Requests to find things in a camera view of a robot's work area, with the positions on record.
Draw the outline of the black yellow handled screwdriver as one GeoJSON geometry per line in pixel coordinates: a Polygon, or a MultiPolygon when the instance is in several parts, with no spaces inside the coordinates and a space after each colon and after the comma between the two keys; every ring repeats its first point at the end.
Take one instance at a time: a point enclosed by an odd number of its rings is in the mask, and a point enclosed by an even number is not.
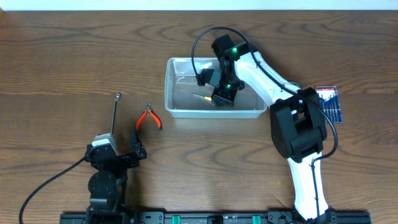
{"type": "Polygon", "coordinates": [[[210,97],[210,96],[199,95],[199,94],[196,94],[196,93],[192,93],[192,95],[193,95],[195,98],[199,98],[199,99],[201,99],[201,100],[205,100],[205,101],[211,103],[212,105],[215,105],[215,104],[216,104],[215,101],[214,101],[214,100],[212,99],[212,97],[210,97]]]}

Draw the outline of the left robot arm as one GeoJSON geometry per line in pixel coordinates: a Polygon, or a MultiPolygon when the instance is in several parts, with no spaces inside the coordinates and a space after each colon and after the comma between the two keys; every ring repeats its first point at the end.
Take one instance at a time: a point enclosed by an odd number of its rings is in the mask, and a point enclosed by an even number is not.
{"type": "Polygon", "coordinates": [[[132,129],[130,151],[116,154],[116,141],[111,133],[96,136],[86,146],[85,161],[97,170],[88,182],[90,205],[98,215],[120,215],[129,213],[125,205],[127,170],[139,166],[147,158],[145,147],[136,128],[132,129]]]}

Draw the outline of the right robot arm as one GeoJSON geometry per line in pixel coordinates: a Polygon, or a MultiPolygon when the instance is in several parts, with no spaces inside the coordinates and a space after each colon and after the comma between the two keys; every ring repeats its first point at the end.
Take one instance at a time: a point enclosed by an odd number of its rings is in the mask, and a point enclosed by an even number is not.
{"type": "Polygon", "coordinates": [[[236,45],[223,35],[211,48],[220,71],[203,69],[198,83],[214,86],[212,99],[219,105],[233,105],[246,85],[264,100],[270,109],[272,142],[292,173],[295,211],[305,222],[321,222],[328,210],[320,173],[327,132],[317,92],[282,78],[249,42],[236,45]]]}

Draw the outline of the blue precision screwdriver set case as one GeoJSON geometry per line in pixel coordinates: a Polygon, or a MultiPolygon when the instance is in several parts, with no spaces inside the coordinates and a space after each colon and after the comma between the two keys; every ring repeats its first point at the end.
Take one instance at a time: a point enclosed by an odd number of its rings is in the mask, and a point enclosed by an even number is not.
{"type": "Polygon", "coordinates": [[[317,86],[315,91],[319,95],[321,109],[328,115],[331,122],[342,123],[343,115],[336,86],[317,86]]]}

